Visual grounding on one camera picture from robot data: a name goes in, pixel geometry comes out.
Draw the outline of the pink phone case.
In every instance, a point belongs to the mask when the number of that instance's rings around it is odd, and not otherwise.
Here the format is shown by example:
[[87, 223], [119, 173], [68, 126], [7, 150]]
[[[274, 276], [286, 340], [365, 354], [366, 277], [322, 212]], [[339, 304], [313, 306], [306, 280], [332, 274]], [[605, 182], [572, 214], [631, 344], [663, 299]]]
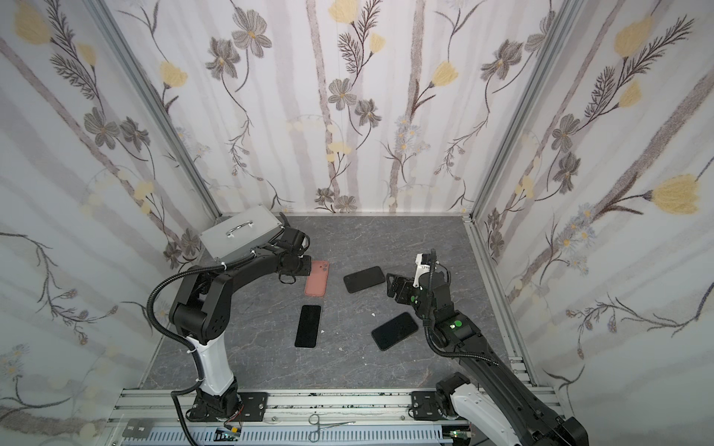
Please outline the pink phone case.
[[306, 297], [324, 297], [327, 291], [329, 277], [329, 262], [325, 260], [314, 260], [312, 262], [311, 274], [308, 276], [304, 294]]

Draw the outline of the black phone with silver edge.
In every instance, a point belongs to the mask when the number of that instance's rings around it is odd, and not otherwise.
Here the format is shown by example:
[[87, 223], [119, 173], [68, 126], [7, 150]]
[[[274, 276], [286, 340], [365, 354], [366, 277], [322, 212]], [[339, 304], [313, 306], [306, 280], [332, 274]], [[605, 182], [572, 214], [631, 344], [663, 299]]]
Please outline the black phone with silver edge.
[[322, 307], [304, 305], [299, 315], [299, 325], [294, 347], [298, 349], [314, 349], [317, 345]]

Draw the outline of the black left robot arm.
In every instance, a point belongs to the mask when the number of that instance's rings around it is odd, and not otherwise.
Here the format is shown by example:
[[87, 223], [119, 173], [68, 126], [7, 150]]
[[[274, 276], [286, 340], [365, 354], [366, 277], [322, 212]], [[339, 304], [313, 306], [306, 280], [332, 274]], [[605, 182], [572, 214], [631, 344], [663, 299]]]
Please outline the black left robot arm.
[[245, 408], [228, 361], [224, 333], [232, 298], [242, 287], [277, 275], [279, 280], [307, 277], [310, 237], [280, 215], [277, 233], [248, 244], [247, 253], [212, 266], [193, 266], [160, 282], [148, 295], [146, 316], [163, 336], [182, 344], [196, 369], [195, 383], [170, 392], [178, 421], [227, 422]]

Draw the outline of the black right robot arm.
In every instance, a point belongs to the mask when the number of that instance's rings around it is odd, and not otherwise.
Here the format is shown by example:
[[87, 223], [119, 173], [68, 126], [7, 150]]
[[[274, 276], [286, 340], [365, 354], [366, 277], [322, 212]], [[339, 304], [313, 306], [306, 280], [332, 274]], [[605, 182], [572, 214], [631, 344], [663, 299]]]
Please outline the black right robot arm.
[[416, 256], [412, 278], [388, 274], [387, 296], [410, 306], [436, 355], [457, 360], [472, 375], [438, 383], [441, 414], [470, 422], [496, 445], [588, 445], [589, 434], [573, 416], [543, 403], [491, 348], [482, 330], [457, 310], [451, 274], [435, 250]]

